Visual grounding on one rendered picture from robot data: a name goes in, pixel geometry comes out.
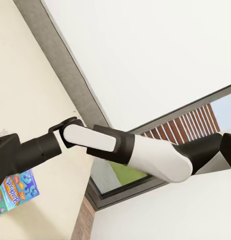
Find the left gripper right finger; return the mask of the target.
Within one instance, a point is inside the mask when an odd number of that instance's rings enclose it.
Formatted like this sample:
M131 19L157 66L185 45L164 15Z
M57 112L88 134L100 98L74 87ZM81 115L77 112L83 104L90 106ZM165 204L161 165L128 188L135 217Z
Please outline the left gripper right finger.
M224 157L224 159L227 161L229 166L231 167L231 134L230 133L223 133L219 151Z

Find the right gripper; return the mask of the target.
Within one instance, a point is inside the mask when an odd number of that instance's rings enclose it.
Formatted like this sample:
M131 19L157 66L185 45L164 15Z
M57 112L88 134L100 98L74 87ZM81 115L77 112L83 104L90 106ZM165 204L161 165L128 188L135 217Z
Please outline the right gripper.
M21 153L8 172L7 177L15 174L22 174L46 162L46 158L37 138L21 143L21 148Z

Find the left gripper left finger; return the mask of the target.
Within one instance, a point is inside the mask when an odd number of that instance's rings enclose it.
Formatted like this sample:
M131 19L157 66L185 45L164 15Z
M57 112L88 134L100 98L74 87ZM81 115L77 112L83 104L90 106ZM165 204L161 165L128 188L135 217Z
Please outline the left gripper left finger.
M17 133L0 137L0 186L22 151Z

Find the board game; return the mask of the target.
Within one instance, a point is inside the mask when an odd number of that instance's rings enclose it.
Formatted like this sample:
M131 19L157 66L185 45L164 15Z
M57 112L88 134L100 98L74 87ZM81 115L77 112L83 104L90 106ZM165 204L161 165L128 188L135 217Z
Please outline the board game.
M32 170L6 176L0 186L0 215L40 195Z

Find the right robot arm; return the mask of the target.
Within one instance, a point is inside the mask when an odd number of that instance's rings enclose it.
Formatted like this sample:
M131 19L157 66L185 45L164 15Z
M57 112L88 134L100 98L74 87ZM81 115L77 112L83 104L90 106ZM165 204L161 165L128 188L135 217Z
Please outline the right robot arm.
M57 155L62 154L54 131L67 149L86 147L86 154L128 166L169 183L182 183L190 176L230 170L220 151L224 133L231 128L182 144L149 138L94 124L93 129L73 116L48 129L48 133L21 143L21 153L7 177L22 174ZM12 134L6 128L0 137Z

